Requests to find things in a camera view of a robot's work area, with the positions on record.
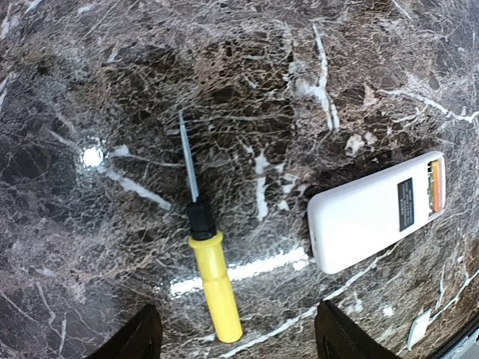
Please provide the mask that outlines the white battery cover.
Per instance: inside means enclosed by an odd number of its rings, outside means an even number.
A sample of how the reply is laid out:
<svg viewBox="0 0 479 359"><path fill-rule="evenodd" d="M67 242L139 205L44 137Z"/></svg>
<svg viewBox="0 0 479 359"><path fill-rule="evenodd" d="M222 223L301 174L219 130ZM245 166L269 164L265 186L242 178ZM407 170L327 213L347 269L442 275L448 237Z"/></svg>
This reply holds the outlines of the white battery cover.
<svg viewBox="0 0 479 359"><path fill-rule="evenodd" d="M426 334L429 321L430 321L430 315L431 315L432 310L428 309L425 310L421 315L416 317L414 321L412 322L411 328L409 330L409 336L407 339L407 349L409 351L412 350L412 347L418 343Z"/></svg>

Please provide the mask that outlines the yellow handled screwdriver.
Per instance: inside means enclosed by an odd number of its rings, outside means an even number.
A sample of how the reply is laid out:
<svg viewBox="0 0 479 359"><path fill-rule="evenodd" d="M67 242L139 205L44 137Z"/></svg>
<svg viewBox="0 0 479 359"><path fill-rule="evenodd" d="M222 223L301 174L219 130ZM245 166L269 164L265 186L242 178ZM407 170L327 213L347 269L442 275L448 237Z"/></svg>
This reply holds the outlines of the yellow handled screwdriver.
<svg viewBox="0 0 479 359"><path fill-rule="evenodd" d="M210 203L200 195L186 122L181 111L179 128L192 198L186 207L190 226L189 246L195 253L216 336L223 343L235 343L242 337L243 331L222 248L224 236L216 228Z"/></svg>

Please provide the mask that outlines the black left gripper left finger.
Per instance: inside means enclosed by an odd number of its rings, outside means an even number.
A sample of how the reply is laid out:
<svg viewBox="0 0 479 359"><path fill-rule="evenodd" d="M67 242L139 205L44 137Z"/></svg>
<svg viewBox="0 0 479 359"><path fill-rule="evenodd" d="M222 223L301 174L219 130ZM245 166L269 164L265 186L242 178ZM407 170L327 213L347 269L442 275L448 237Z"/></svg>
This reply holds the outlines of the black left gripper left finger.
<svg viewBox="0 0 479 359"><path fill-rule="evenodd" d="M162 322L156 307L146 304L88 359L159 359Z"/></svg>

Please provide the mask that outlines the white remote control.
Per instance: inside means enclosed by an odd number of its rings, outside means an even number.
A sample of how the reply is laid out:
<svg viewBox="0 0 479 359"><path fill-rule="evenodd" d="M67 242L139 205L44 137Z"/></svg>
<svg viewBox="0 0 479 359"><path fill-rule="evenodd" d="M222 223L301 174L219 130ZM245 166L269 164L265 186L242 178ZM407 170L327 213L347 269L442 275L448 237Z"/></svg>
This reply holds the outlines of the white remote control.
<svg viewBox="0 0 479 359"><path fill-rule="evenodd" d="M441 159L444 207L431 212L428 164ZM445 155L431 151L320 192L308 201L308 228L320 270L336 274L399 242L445 211Z"/></svg>

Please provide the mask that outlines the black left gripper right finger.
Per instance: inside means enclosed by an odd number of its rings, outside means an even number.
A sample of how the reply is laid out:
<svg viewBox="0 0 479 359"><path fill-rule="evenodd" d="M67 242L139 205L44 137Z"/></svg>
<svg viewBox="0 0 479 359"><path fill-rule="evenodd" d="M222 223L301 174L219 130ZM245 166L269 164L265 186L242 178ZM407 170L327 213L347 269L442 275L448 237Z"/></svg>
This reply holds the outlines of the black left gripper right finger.
<svg viewBox="0 0 479 359"><path fill-rule="evenodd" d="M330 300L319 303L314 328L318 358L399 358L371 338Z"/></svg>

